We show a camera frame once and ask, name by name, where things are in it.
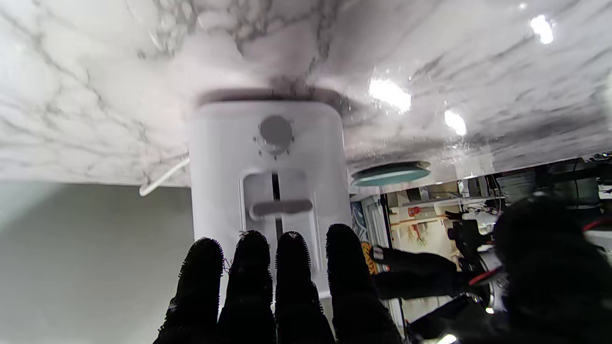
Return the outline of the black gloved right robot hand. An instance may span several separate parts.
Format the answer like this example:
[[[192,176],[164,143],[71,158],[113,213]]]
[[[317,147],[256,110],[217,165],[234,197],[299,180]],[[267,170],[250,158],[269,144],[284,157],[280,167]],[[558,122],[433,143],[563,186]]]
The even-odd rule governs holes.
[[[598,344],[611,333],[611,266],[559,201],[532,196],[508,207],[493,237],[508,278],[507,323],[470,334],[466,344]],[[267,240],[239,239],[220,307],[223,252],[197,240],[182,264],[177,290],[156,344],[400,344],[381,303],[361,243],[345,224],[327,232],[329,324],[312,282],[303,238],[278,241],[277,285]]]

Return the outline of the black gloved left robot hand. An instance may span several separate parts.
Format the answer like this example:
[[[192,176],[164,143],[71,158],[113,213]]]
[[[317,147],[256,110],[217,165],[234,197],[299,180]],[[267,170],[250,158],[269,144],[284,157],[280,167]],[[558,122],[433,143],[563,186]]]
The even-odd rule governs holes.
[[[469,289],[467,278],[457,270],[456,264],[434,253],[373,246],[370,257],[375,263],[389,267],[389,271],[372,277],[380,299],[455,297]]]

